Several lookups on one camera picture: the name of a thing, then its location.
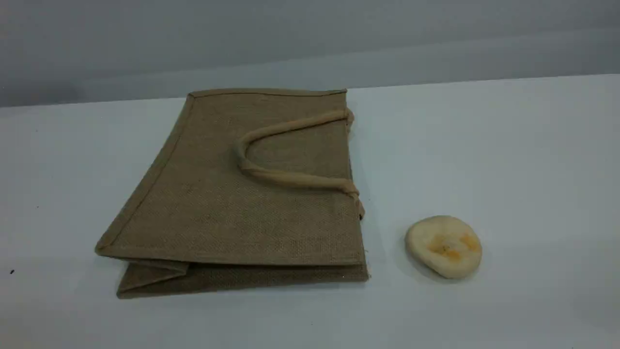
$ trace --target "bag handle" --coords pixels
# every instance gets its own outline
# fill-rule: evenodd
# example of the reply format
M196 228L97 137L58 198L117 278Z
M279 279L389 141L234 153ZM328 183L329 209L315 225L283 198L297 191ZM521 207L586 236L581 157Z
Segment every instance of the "bag handle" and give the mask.
M360 213L360 219L364 217L364 207L360 201L360 192L350 179L331 178L323 176L314 176L312 174L287 172L280 170L269 170L251 162L247 157L247 149L253 142L273 135L283 134L286 132L306 129L308 127L319 126L338 120L347 121L347 133L353 123L353 112L348 108L343 111L329 111L319 116L308 117L305 119L286 121L280 124L262 127L260 129L250 131L243 137L239 138L235 143L234 149L237 155L237 165L241 171L249 176L260 178L268 182L288 186L292 188L313 188L313 189L333 189L338 190L355 200L355 206Z

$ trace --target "white surface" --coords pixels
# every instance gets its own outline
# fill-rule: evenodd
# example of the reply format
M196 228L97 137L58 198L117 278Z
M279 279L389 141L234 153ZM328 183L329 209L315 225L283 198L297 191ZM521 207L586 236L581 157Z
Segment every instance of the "white surface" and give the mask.
M94 245L183 99L0 109L0 343L617 348L619 96L618 75L351 90L367 283L130 301ZM435 214L480 236L471 279L405 254Z

